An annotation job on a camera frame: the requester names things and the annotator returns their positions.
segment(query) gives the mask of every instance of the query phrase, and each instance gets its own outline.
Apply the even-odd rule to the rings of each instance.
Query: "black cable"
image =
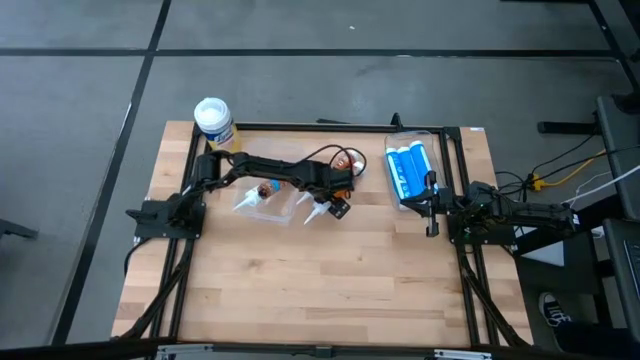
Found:
[[[512,182],[509,183],[507,185],[501,186],[498,188],[498,192],[500,192],[501,189],[511,186],[512,184],[520,184],[519,187],[520,189],[518,189],[517,191],[514,191],[513,193],[518,193],[518,201],[520,201],[522,194],[524,193],[524,202],[527,202],[527,188],[526,186],[524,186],[525,181],[518,175],[515,173],[512,173],[511,171],[496,171],[495,172],[496,175],[502,175],[502,174],[506,174],[506,175],[511,175],[513,177],[515,177],[516,179],[520,180],[520,182]]]
[[[511,171],[496,171],[495,172],[496,175],[502,175],[502,174],[507,174],[507,175],[511,175],[513,177],[515,177],[516,179],[520,180],[520,182],[524,182],[524,180],[516,173],[512,173]]]
[[[149,238],[141,238],[140,242],[138,242],[134,247],[131,248],[131,250],[129,250],[129,252],[127,253],[127,256],[125,256],[124,258],[124,276],[127,276],[127,272],[129,271],[129,259],[131,258],[131,255],[133,255],[133,253],[138,250],[138,248],[142,245],[144,245],[147,241],[149,241]]]
[[[575,166],[575,165],[581,164],[581,163],[586,162],[586,161],[589,161],[589,160],[591,160],[591,159],[596,159],[596,158],[599,158],[599,157],[602,157],[602,156],[605,156],[605,155],[612,155],[612,154],[615,154],[615,153],[618,153],[618,152],[622,152],[622,151],[626,151],[626,150],[631,150],[631,149],[636,149],[636,148],[639,148],[639,147],[640,147],[640,144],[638,144],[638,145],[633,145],[633,146],[627,146],[627,147],[624,147],[624,148],[615,149],[615,150],[607,151],[607,152],[604,152],[604,153],[601,153],[601,154],[596,154],[596,155],[593,155],[593,156],[589,156],[589,157],[587,157],[587,158],[584,158],[584,159],[581,159],[581,160],[578,160],[578,161],[574,161],[574,162],[572,162],[572,163],[570,163],[570,164],[564,165],[564,166],[562,166],[562,167],[560,167],[560,168],[558,168],[558,169],[556,169],[556,170],[554,170],[554,171],[552,171],[552,172],[550,172],[550,173],[548,173],[548,174],[546,174],[546,175],[543,175],[543,176],[541,176],[541,177],[537,178],[536,180],[546,179],[546,178],[548,178],[549,176],[551,176],[551,175],[555,175],[555,174],[559,173],[559,172],[560,172],[560,171],[562,171],[562,170],[568,169],[568,168],[570,168],[570,167],[572,167],[572,166]],[[519,184],[519,186],[520,186],[520,189],[518,189],[518,190],[513,190],[513,191],[509,191],[509,192],[502,192],[502,190],[504,190],[504,189],[506,189],[506,188],[508,188],[508,187],[512,187],[512,186],[518,185],[518,184]],[[524,182],[514,181],[514,182],[508,183],[508,184],[506,184],[506,185],[500,186],[500,187],[498,188],[498,191],[499,191],[499,193],[500,193],[500,194],[502,194],[502,195],[512,195],[512,194],[515,194],[515,193],[518,193],[518,192],[523,191],[523,189],[526,189],[526,187],[527,187],[527,186],[532,185],[532,184],[533,184],[533,178],[532,178],[532,177],[528,177]]]
[[[562,171],[562,170],[565,170],[565,169],[570,168],[570,167],[572,167],[572,166],[578,165],[578,164],[583,163],[583,162],[585,162],[585,161],[589,161],[589,160],[591,160],[591,159],[596,159],[596,158],[599,158],[599,157],[601,157],[601,156],[605,156],[605,155],[613,155],[613,154],[618,153],[618,152],[621,152],[621,151],[626,151],[626,150],[636,149],[636,148],[639,148],[639,147],[640,147],[640,144],[638,144],[638,145],[633,145],[633,146],[628,146],[628,147],[624,147],[624,148],[621,148],[621,149],[616,149],[616,150],[607,151],[607,152],[604,152],[604,153],[602,153],[602,154],[597,154],[597,155],[589,156],[588,158],[584,158],[584,159],[582,159],[582,160],[574,161],[574,162],[572,162],[571,164],[568,164],[568,165],[565,165],[565,166],[563,166],[563,167],[561,167],[561,168],[559,168],[559,169],[556,169],[556,170],[554,170],[554,171],[552,171],[552,172],[550,172],[550,173],[548,173],[548,174],[546,174],[546,175],[544,175],[544,176],[539,177],[537,180],[546,179],[546,178],[548,178],[549,176],[554,175],[554,174],[557,174],[557,173],[559,173],[559,172],[560,172],[560,171]]]
[[[578,145],[576,145],[576,146],[572,147],[571,149],[569,149],[569,150],[567,150],[567,151],[563,152],[562,154],[560,154],[560,155],[558,155],[558,156],[554,157],[553,159],[551,159],[551,160],[549,160],[549,161],[547,161],[547,162],[543,162],[542,164],[536,165],[536,166],[533,168],[533,170],[531,170],[531,174],[533,174],[533,173],[536,171],[536,169],[538,169],[539,167],[544,166],[544,165],[547,165],[547,164],[550,164],[550,163],[552,163],[552,162],[554,162],[554,161],[556,161],[556,160],[560,159],[561,157],[563,157],[563,156],[565,156],[565,155],[569,154],[570,152],[577,150],[577,149],[578,149],[578,148],[580,148],[582,145],[586,144],[586,143],[587,143],[589,140],[591,140],[591,138],[593,138],[593,137],[595,136],[595,134],[596,134],[596,129],[597,129],[597,128],[594,126],[594,128],[593,128],[593,129],[594,129],[594,130],[593,130],[593,133],[591,133],[591,135],[589,135],[586,139],[582,140],[582,142],[581,142],[580,144],[578,144]]]

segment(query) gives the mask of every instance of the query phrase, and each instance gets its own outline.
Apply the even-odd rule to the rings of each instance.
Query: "cable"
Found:
[[[586,182],[584,182],[582,185],[578,186],[578,188],[576,189],[576,196],[578,196],[578,194],[580,193],[580,189],[582,189],[583,186],[589,184],[590,182],[592,182],[593,180],[599,178],[600,176],[604,176],[604,175],[607,175],[607,174],[610,174],[610,173],[611,173],[611,171],[607,171],[607,172],[603,172],[602,174],[598,174],[598,175],[592,177],[591,179],[587,180]],[[576,200],[571,201],[571,204],[569,204],[569,208],[573,208],[573,204],[576,203]]]
[[[603,149],[602,151],[598,152],[596,155],[602,155],[602,154],[604,154],[605,152],[606,152],[606,150],[604,150],[604,149]],[[562,184],[564,184],[565,182],[567,182],[569,179],[571,179],[572,177],[574,177],[574,176],[575,176],[577,173],[579,173],[582,169],[584,169],[584,168],[586,168],[587,166],[589,166],[589,164],[591,164],[591,163],[592,163],[592,162],[594,162],[595,160],[596,160],[595,158],[587,160],[584,164],[580,165],[577,169],[573,170],[573,171],[571,172],[571,174],[569,174],[569,175],[565,176],[562,180],[556,181],[556,182],[554,182],[554,183],[547,183],[547,182],[544,182],[544,181],[542,181],[542,180],[540,180],[540,179],[537,179],[537,180],[535,180],[535,181],[542,181],[542,182],[540,183],[540,186],[541,186],[541,187],[553,187],[553,186],[559,186],[559,185],[562,185]]]
[[[520,189],[518,189],[518,191],[516,191],[516,192],[518,192],[518,201],[520,201],[520,198],[521,198],[522,194],[524,193],[524,196],[525,196],[525,202],[526,202],[526,199],[527,199],[527,190],[526,190],[526,187],[525,187],[525,186],[523,186],[523,185],[524,185],[524,180],[523,180],[520,176],[518,176],[518,174],[512,173],[511,171],[496,171],[496,172],[495,172],[495,174],[496,174],[496,175],[501,175],[501,174],[511,175],[511,176],[513,176],[513,177],[517,178],[518,180],[520,180],[520,182],[519,182],[519,183],[518,183],[518,182],[512,182],[512,183],[509,183],[509,184],[507,184],[507,185],[504,185],[504,186],[502,186],[502,187],[498,188],[498,193],[500,193],[500,189],[503,189],[503,188],[509,187],[509,186],[511,186],[512,184],[513,184],[513,185],[515,185],[515,184],[520,184]]]
[[[518,176],[518,174],[512,173],[511,171],[496,171],[495,174],[496,175],[502,175],[502,174],[511,175],[511,176],[515,177],[516,179],[520,180],[521,183],[524,182],[524,180],[522,180],[522,178],[520,176]]]
[[[640,165],[638,165],[638,166],[634,167],[633,169],[631,169],[631,170],[627,171],[626,173],[624,173],[624,174],[622,174],[622,175],[618,176],[617,178],[615,178],[615,179],[613,179],[613,180],[609,181],[608,183],[606,183],[606,184],[604,184],[604,185],[600,185],[600,186],[598,186],[597,188],[595,188],[595,189],[593,189],[593,190],[590,190],[590,191],[587,191],[586,193],[584,193],[584,194],[582,194],[582,195],[574,196],[574,197],[572,197],[571,199],[567,199],[567,200],[563,201],[562,203],[564,204],[564,203],[567,203],[567,202],[569,202],[569,201],[575,201],[575,200],[578,200],[578,199],[583,198],[583,197],[585,197],[585,196],[591,195],[591,194],[593,194],[593,193],[595,193],[595,192],[598,192],[598,191],[600,191],[600,190],[602,190],[602,189],[606,188],[607,186],[609,186],[609,185],[611,185],[611,184],[614,184],[614,183],[616,183],[616,182],[618,182],[618,181],[620,181],[620,180],[622,180],[622,179],[626,178],[627,176],[629,176],[629,175],[633,174],[633,173],[634,173],[634,172],[636,172],[638,169],[640,169]]]
[[[140,242],[138,242],[134,247],[131,248],[131,250],[129,250],[129,252],[127,253],[127,256],[125,256],[124,258],[124,276],[127,276],[127,272],[129,271],[129,259],[131,258],[131,255],[133,255],[133,253],[138,250],[138,248],[142,245],[144,245],[147,241],[149,241],[149,238],[142,238],[140,239]]]
[[[554,170],[554,171],[552,171],[552,172],[548,173],[547,175],[541,176],[541,177],[539,177],[539,178],[538,178],[538,180],[546,179],[546,178],[548,178],[549,176],[551,176],[551,175],[553,175],[553,174],[557,174],[557,173],[559,173],[560,171],[562,171],[562,170],[564,170],[564,169],[570,168],[570,167],[572,167],[572,166],[574,166],[574,165],[577,165],[577,164],[583,163],[583,162],[588,161],[588,160],[591,160],[591,159],[599,158],[599,157],[601,157],[601,156],[605,156],[605,155],[612,155],[612,154],[615,154],[615,153],[618,153],[618,152],[621,152],[621,151],[626,151],[626,150],[636,149],[636,148],[638,148],[638,147],[640,147],[640,144],[638,144],[638,145],[634,145],[634,146],[628,146],[628,147],[624,147],[624,148],[616,149],[616,150],[612,150],[612,151],[606,151],[606,152],[604,152],[604,153],[601,153],[601,154],[598,154],[598,155],[594,155],[594,156],[589,156],[588,158],[584,158],[584,159],[582,159],[582,160],[574,161],[574,162],[572,162],[571,164],[565,165],[565,166],[563,166],[563,167],[561,167],[561,168],[559,168],[559,169],[556,169],[556,170]]]
[[[542,164],[536,165],[536,166],[533,168],[533,170],[531,170],[531,174],[533,174],[533,173],[534,173],[534,172],[535,172],[539,167],[544,166],[544,165],[547,165],[547,164],[550,164],[550,163],[552,163],[552,162],[554,162],[554,161],[556,161],[556,160],[560,159],[561,157],[563,157],[563,156],[565,156],[565,155],[569,154],[570,152],[572,152],[572,151],[574,151],[574,150],[577,150],[577,149],[578,149],[578,148],[580,148],[582,145],[586,144],[589,140],[591,140],[591,138],[592,138],[592,137],[594,137],[594,136],[595,136],[595,134],[596,134],[596,129],[597,129],[597,128],[594,126],[594,128],[593,128],[593,133],[591,133],[591,135],[589,135],[586,139],[582,140],[582,142],[581,142],[580,144],[578,144],[578,145],[576,145],[576,146],[572,147],[571,149],[569,149],[569,150],[567,150],[567,151],[563,152],[562,154],[560,154],[560,155],[558,155],[558,156],[554,157],[553,159],[551,159],[551,160],[549,160],[549,161],[547,161],[547,162],[543,162]]]

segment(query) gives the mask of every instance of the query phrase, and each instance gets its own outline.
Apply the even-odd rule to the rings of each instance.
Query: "wooden table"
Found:
[[[152,199],[166,199],[178,191],[192,127],[192,122],[167,123],[149,189]],[[469,178],[495,185],[484,130],[461,128],[461,132]],[[391,206],[383,169],[384,136],[242,131],[244,144],[261,138],[281,140],[304,149],[300,157],[328,143],[358,148],[368,158],[367,173],[357,183],[349,201],[351,211],[342,220],[327,215],[307,226],[302,223],[310,203],[283,227],[232,212],[234,186],[205,195],[206,222],[195,245],[179,339],[468,346],[460,274],[446,219],[439,220],[441,234],[427,238],[425,219]],[[455,164],[455,149],[452,144],[449,148]],[[461,189],[457,167],[453,168],[456,189]],[[167,243],[151,240],[131,258],[114,335],[128,330],[155,296]],[[498,246],[483,250],[494,302],[520,336],[531,342],[512,258]],[[475,303],[486,343],[482,307],[477,299]],[[172,304],[170,298],[164,335]]]

